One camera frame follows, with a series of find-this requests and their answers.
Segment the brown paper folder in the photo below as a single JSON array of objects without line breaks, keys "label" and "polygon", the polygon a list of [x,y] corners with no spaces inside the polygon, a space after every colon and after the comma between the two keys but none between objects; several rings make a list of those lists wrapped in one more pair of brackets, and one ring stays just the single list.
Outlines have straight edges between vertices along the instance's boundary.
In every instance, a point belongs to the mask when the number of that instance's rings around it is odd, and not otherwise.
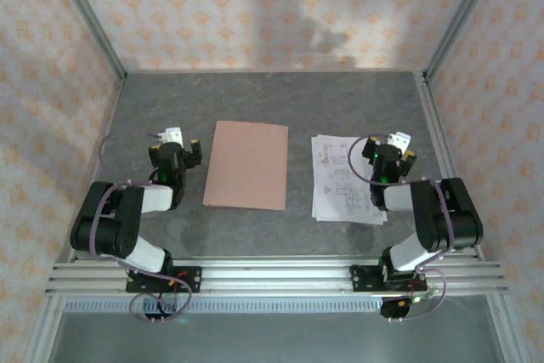
[{"label": "brown paper folder", "polygon": [[218,121],[203,204],[284,211],[288,127]]}]

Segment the black connector module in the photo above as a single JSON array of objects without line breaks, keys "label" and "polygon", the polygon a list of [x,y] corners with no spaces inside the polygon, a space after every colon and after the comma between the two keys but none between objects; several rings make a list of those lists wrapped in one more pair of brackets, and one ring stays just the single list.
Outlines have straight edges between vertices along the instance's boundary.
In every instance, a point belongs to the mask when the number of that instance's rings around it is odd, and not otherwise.
[{"label": "black connector module", "polygon": [[143,303],[144,317],[151,323],[164,323],[175,311],[170,304],[164,304],[159,301],[146,299]]},{"label": "black connector module", "polygon": [[388,323],[402,323],[432,314],[441,302],[424,296],[384,298],[379,315]]}]

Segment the aluminium side rail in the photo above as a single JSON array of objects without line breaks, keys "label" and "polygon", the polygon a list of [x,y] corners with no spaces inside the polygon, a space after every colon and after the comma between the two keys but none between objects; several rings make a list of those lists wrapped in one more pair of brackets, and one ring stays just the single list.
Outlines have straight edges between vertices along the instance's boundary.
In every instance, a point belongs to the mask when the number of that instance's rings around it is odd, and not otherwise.
[{"label": "aluminium side rail", "polygon": [[430,139],[438,160],[440,174],[444,179],[457,177],[455,163],[445,138],[445,132],[439,119],[439,113],[431,88],[426,82],[426,77],[422,71],[413,71],[412,75],[416,84],[419,99],[422,104],[426,123],[428,125]]}]

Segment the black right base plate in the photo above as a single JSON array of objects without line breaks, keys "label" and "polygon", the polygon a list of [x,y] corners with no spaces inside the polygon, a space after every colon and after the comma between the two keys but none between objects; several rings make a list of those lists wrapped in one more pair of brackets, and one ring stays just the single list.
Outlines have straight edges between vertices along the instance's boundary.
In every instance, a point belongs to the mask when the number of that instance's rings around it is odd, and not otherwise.
[{"label": "black right base plate", "polygon": [[396,271],[385,265],[349,267],[354,292],[426,292],[428,285],[414,272]]}]

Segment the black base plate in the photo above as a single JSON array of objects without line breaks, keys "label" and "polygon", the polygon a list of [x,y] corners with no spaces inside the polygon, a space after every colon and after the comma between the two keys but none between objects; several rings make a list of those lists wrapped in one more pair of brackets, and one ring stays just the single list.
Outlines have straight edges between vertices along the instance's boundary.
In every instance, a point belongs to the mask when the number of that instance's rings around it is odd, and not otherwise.
[{"label": "black base plate", "polygon": [[[168,272],[162,272],[162,274],[184,281],[192,292],[198,293],[201,286],[201,272],[202,268],[198,266],[173,266]],[[133,271],[129,271],[127,275],[125,290],[128,293],[187,293],[184,286],[172,280],[166,281]]]},{"label": "black base plate", "polygon": [[354,292],[426,292],[428,285],[414,272],[396,271],[385,265],[349,267]]}]

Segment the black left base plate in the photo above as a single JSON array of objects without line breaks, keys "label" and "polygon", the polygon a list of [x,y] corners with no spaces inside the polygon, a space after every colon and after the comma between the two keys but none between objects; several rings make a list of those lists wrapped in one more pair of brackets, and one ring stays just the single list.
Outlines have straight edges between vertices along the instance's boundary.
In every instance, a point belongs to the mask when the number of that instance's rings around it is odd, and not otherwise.
[{"label": "black left base plate", "polygon": [[[173,266],[168,272],[162,272],[162,274],[184,281],[192,292],[198,293],[201,286],[201,272],[202,268],[198,266]],[[129,271],[127,275],[125,290],[128,293],[187,293],[184,286],[172,280],[166,281],[133,271]]]}]

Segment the aluminium frame post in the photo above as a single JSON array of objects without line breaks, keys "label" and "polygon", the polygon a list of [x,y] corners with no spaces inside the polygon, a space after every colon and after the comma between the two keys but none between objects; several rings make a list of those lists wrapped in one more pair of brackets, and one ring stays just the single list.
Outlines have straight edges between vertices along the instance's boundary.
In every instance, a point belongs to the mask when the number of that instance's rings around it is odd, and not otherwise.
[{"label": "aluminium frame post", "polygon": [[438,73],[439,68],[442,66],[478,1],[479,0],[461,0],[445,34],[442,36],[438,47],[433,53],[427,68],[422,71],[422,77],[425,83],[430,83]]},{"label": "aluminium frame post", "polygon": [[90,30],[94,41],[98,44],[100,50],[106,57],[110,68],[116,73],[116,76],[119,79],[125,79],[128,75],[127,71],[117,56],[117,53],[107,37],[89,0],[72,0],[72,2],[76,5],[77,10]]}]

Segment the aluminium front rail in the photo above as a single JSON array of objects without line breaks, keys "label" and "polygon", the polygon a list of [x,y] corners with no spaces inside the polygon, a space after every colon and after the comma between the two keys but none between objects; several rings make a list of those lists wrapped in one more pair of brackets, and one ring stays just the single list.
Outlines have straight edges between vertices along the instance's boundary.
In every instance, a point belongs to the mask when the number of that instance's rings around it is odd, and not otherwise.
[{"label": "aluminium front rail", "polygon": [[[377,264],[374,258],[350,257],[197,257],[177,259],[176,265],[199,266],[199,296],[241,297],[352,297],[349,267]],[[505,269],[473,254],[454,254],[431,264],[425,274],[428,294],[445,289],[450,296],[505,294]],[[121,296],[127,276],[107,261],[77,259],[57,263],[46,285],[50,296]],[[385,298],[386,292],[365,292]]]}]

